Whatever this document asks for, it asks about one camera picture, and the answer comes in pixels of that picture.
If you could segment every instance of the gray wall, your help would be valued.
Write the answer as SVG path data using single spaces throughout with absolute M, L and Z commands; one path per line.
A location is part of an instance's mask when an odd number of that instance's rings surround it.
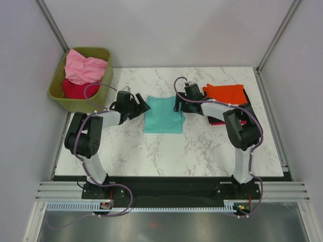
M 69 47 L 114 67 L 257 66 L 292 0 L 44 0 Z
M 323 225 L 323 1 L 303 1 L 262 77 L 297 179 Z
M 0 8 L 0 240 L 23 238 L 66 112 L 47 97 L 63 52 L 33 0 Z

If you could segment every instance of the teal cloth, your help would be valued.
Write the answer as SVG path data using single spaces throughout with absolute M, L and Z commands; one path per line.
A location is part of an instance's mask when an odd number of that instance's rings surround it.
M 182 112 L 175 112 L 175 97 L 157 98 L 149 96 L 147 104 L 151 107 L 145 113 L 144 133 L 182 134 L 185 117 Z

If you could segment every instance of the red cloth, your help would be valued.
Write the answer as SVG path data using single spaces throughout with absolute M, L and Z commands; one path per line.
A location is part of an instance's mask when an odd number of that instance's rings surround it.
M 82 85 L 77 85 L 72 82 L 70 82 L 69 79 L 65 79 L 63 81 L 63 91 L 66 95 L 66 97 L 71 99 L 85 99 L 84 97 L 84 89 L 92 83 L 85 83 Z M 93 85 L 86 89 L 86 96 L 92 97 L 94 96 L 100 88 L 100 85 Z
M 214 98 L 216 101 L 241 105 L 247 102 L 246 96 L 243 92 L 243 85 L 226 85 L 226 86 L 212 86 L 207 84 L 203 87 L 207 97 Z

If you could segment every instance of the olive green basket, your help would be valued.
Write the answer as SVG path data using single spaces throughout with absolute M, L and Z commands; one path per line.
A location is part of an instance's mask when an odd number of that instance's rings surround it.
M 113 68 L 110 63 L 111 55 L 107 49 L 96 47 L 76 47 L 73 49 L 85 57 L 95 57 L 107 61 L 107 67 L 102 79 L 102 83 L 107 85 L 111 84 L 113 77 Z M 71 99 L 65 96 L 62 84 L 65 80 L 65 65 L 68 52 L 69 51 L 65 53 L 51 81 L 51 84 L 48 88 L 48 95 L 69 112 L 94 112 L 95 110 L 102 111 L 102 108 L 92 105 L 86 99 Z M 92 96 L 90 100 L 98 105 L 104 106 L 108 93 L 108 87 L 100 86 L 98 92 L 94 96 Z

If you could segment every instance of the tabletop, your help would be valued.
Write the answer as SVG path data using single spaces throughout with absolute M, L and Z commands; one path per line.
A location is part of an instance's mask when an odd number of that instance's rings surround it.
M 131 88 L 146 100 L 175 96 L 174 80 L 184 76 L 202 90 L 212 85 L 243 84 L 263 127 L 263 144 L 255 150 L 252 171 L 259 176 L 283 176 L 264 105 L 251 67 L 230 68 L 120 68 L 114 69 L 112 86 Z M 184 91 L 184 83 L 177 89 Z M 109 91 L 107 105 L 117 93 Z M 185 113 L 183 134 L 145 134 L 144 115 L 102 130 L 98 151 L 103 168 L 114 176 L 231 176 L 235 150 L 225 125 L 211 126 L 207 117 Z M 84 175 L 80 161 L 64 147 L 55 175 Z

